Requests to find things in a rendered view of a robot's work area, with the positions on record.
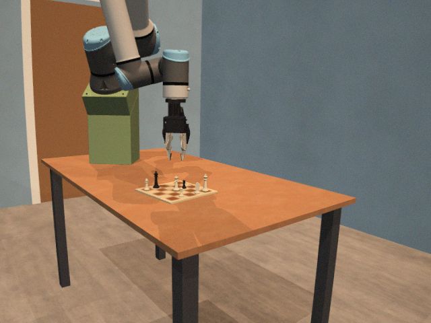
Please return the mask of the brown and cream chessboard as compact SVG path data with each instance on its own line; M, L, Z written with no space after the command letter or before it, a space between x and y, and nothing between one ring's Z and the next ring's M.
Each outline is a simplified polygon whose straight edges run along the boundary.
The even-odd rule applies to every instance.
M143 188L137 188L135 191L140 192L142 194L146 194L150 197L153 197L155 199L164 201L165 203L169 204L175 204L195 198L199 198L202 196L207 196L210 194L218 193L216 190L209 189L207 192L203 192L203 187L199 186L199 192L200 194L195 194L195 184L191 184L188 182L185 182L186 189L183 189L183 195L184 197L179 197L180 191L179 190L173 190L175 185L175 182L168 182L164 184L159 184L159 188L153 188L153 186L148 186L149 190L144 190Z

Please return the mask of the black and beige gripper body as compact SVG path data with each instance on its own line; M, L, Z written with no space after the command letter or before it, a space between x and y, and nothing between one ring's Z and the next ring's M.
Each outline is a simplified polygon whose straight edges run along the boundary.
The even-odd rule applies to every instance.
M180 113L180 103L186 103L186 99L177 99L178 101L172 99L166 99L168 102L168 117L163 117L163 133L184 133L186 128L186 116L182 116ZM173 115L173 105L174 105L174 115ZM178 118L178 119L176 119ZM166 122L166 124L165 124Z

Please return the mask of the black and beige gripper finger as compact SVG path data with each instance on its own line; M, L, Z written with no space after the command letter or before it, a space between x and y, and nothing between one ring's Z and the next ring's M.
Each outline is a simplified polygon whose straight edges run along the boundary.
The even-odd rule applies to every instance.
M165 126L165 132L163 133L163 130L162 130L162 135L163 135L163 138L164 138L164 144L165 144L165 147L166 147L166 143L167 143L167 149L166 149L166 152L167 152L167 156L168 156L168 159L169 160L171 160L171 155L172 155L172 153L171 153L171 140L173 139L173 135L171 134L171 133L166 133L166 126Z
M182 140L181 140L181 137L182 137ZM185 132L180 134L181 149L182 149L181 161L183 160L183 158L185 156L185 152L186 152L187 145L189 142L189 137L190 137L189 124L186 124Z

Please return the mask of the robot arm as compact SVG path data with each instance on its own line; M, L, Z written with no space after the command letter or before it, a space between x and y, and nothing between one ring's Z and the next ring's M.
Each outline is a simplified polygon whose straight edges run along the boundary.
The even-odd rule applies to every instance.
M91 90L108 95L163 82L163 98L188 98L187 51L164 50L162 57L141 61L160 50L148 0L100 0L100 4L106 26L93 28L83 37Z

